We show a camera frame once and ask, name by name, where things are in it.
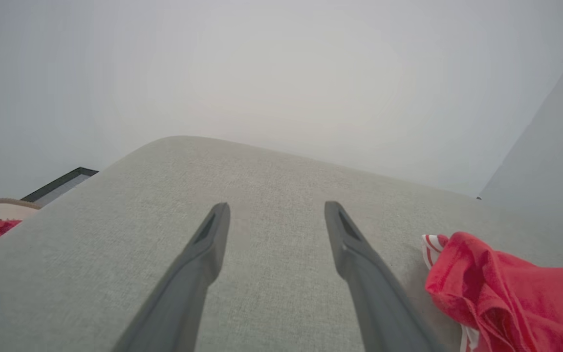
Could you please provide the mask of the red and white garment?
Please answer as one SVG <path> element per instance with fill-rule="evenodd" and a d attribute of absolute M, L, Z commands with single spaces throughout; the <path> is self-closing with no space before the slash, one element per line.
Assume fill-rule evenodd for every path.
<path fill-rule="evenodd" d="M 563 352 L 563 267 L 534 265 L 467 232 L 421 243 L 425 290 L 461 325 L 459 352 Z"/>

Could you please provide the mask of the grey fabric sofa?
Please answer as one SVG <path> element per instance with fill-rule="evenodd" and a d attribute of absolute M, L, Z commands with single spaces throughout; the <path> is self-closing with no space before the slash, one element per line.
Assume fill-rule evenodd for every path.
<path fill-rule="evenodd" d="M 324 207 L 346 209 L 445 349 L 459 325 L 424 290 L 421 236 L 469 232 L 563 267 L 563 227 L 415 183 L 175 136 L 118 160 L 0 238 L 0 352 L 111 352 L 213 205 L 231 220 L 195 352 L 364 352 Z"/>

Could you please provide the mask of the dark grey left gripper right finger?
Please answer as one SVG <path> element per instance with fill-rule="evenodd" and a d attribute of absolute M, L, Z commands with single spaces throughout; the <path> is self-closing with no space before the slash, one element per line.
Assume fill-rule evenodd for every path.
<path fill-rule="evenodd" d="M 343 206 L 327 201 L 324 216 L 336 271 L 350 289 L 366 352 L 446 352 Z"/>

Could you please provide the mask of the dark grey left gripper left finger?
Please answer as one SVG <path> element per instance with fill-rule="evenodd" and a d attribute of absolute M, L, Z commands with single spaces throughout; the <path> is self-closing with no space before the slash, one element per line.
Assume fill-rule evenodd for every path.
<path fill-rule="evenodd" d="M 230 216 L 228 203 L 212 206 L 112 352 L 194 352 L 206 293 L 222 268 Z"/>

